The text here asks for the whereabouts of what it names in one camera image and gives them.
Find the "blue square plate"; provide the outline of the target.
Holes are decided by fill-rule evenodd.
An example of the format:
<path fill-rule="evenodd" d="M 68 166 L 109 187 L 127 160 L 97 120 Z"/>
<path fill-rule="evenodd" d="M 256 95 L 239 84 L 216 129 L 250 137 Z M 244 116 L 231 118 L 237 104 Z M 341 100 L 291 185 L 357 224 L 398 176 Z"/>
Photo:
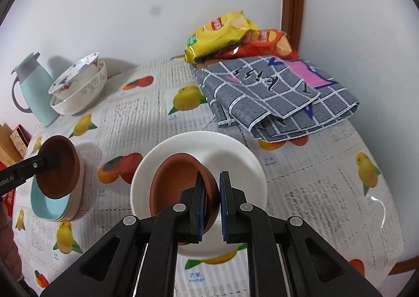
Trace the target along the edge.
<path fill-rule="evenodd" d="M 31 186 L 31 208 L 33 213 L 45 220 L 60 220 L 67 213 L 71 204 L 71 195 L 60 199 L 50 199 L 45 196 L 38 186 L 36 177 L 33 177 Z"/>

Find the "brown clay bowl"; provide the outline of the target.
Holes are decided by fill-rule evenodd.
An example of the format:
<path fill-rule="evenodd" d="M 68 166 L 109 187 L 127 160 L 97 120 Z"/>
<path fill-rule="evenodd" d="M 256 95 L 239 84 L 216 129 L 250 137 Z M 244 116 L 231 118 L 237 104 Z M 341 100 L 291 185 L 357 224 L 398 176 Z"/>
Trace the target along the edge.
<path fill-rule="evenodd" d="M 73 143 L 62 135 L 50 137 L 38 155 L 46 157 L 46 164 L 36 174 L 42 193 L 50 199 L 61 199 L 70 194 L 81 172 L 80 158 Z"/>
<path fill-rule="evenodd" d="M 153 177 L 149 206 L 155 218 L 150 236 L 152 245 L 169 247 L 180 242 L 180 221 L 186 206 L 180 202 L 182 192 L 193 188 L 200 172 L 206 190 L 204 234 L 213 226 L 220 204 L 217 182 L 209 169 L 195 157 L 186 153 L 169 156 Z"/>

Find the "white rice bowl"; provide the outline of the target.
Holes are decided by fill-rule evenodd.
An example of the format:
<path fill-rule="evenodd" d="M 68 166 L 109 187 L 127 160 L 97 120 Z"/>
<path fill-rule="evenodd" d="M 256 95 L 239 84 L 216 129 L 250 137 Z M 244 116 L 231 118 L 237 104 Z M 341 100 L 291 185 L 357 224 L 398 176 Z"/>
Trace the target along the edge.
<path fill-rule="evenodd" d="M 229 174 L 231 186 L 246 201 L 264 208 L 267 183 L 256 156 L 240 141 L 216 132 L 194 131 L 172 136 L 155 146 L 137 167 L 131 184 L 131 209 L 140 219 L 157 216 L 182 203 L 197 208 L 192 230 L 200 242 L 186 242 L 179 254 L 212 259 L 235 249 L 222 236 L 219 175 Z"/>

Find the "light blue thermos jug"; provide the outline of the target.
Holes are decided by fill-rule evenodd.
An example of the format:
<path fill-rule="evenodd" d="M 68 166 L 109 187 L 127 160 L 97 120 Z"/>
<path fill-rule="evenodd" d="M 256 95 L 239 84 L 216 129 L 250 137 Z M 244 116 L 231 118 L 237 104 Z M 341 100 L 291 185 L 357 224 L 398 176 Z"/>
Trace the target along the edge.
<path fill-rule="evenodd" d="M 53 78 L 46 69 L 38 62 L 39 52 L 30 53 L 18 66 L 14 68 L 12 74 L 16 78 L 11 88 L 11 98 L 19 111 L 22 113 L 32 113 L 43 127 L 48 127 L 59 116 L 52 107 L 52 94 L 49 89 L 53 84 Z M 23 97 L 28 105 L 23 108 L 16 100 L 14 92 L 15 85 L 19 83 Z"/>

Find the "large white porcelain bowl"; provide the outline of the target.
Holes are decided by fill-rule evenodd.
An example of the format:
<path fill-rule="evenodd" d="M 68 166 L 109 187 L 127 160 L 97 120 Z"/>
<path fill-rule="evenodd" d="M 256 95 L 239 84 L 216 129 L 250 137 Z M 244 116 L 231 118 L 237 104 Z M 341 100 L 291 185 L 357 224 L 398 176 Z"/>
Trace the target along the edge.
<path fill-rule="evenodd" d="M 53 96 L 51 108 L 62 116 L 73 116 L 84 111 L 102 92 L 107 82 L 107 66 L 99 62 L 99 71 L 81 89 L 64 101 Z"/>

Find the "fruit print tablecloth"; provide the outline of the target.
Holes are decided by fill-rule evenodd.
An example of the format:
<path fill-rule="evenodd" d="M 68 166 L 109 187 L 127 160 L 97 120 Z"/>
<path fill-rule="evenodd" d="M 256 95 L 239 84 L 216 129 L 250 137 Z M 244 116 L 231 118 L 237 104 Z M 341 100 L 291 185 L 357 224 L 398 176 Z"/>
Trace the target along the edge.
<path fill-rule="evenodd" d="M 345 259 L 359 259 L 378 286 L 396 264 L 403 236 L 385 180 L 363 189 L 356 155 L 367 148 L 353 126 L 346 121 L 306 143 L 265 147 L 240 126 L 218 128 L 208 104 L 173 112 L 175 95 L 194 83 L 181 59 L 142 65 L 107 81 L 87 112 L 93 130 L 73 135 L 76 116 L 36 130 L 31 147 L 63 135 L 85 163 L 80 208 L 69 222 L 81 250 L 124 216 L 150 216 L 154 173 L 167 157 L 184 152 L 215 176 L 228 171 L 231 184 L 269 215 L 301 217 Z"/>

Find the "blue patterned porcelain bowl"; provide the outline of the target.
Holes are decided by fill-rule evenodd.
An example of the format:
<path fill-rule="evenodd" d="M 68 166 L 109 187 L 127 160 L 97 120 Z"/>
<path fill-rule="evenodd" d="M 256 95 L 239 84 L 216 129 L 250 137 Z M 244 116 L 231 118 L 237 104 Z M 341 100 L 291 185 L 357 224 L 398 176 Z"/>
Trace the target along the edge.
<path fill-rule="evenodd" d="M 95 52 L 75 62 L 50 86 L 48 93 L 61 101 L 82 88 L 99 70 L 99 53 Z"/>

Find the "grey checked cloth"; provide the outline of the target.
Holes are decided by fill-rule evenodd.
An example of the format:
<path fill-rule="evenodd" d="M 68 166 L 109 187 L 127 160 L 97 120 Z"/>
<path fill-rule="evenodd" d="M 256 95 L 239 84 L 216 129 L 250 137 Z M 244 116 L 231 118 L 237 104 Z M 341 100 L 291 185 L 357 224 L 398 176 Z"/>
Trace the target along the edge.
<path fill-rule="evenodd" d="M 319 132 L 359 106 L 347 88 L 304 59 L 245 57 L 192 72 L 219 127 L 240 125 L 264 142 Z"/>

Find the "red chips bag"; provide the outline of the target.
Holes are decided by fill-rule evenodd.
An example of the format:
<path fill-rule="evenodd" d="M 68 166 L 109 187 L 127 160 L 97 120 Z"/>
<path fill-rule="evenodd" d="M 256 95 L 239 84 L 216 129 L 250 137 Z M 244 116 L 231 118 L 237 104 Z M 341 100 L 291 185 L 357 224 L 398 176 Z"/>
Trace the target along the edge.
<path fill-rule="evenodd" d="M 237 46 L 216 53 L 218 59 L 275 56 L 281 59 L 297 59 L 299 54 L 290 45 L 288 35 L 275 29 L 249 31 Z"/>

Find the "yellow chips bag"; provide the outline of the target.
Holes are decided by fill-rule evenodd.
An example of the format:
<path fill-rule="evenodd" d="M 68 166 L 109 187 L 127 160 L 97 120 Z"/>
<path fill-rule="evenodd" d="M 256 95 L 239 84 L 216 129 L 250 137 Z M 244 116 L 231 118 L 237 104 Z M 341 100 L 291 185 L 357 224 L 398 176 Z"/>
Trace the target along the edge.
<path fill-rule="evenodd" d="M 200 59 L 239 43 L 249 31 L 259 27 L 242 12 L 230 12 L 199 27 L 187 40 L 185 61 L 194 64 Z"/>

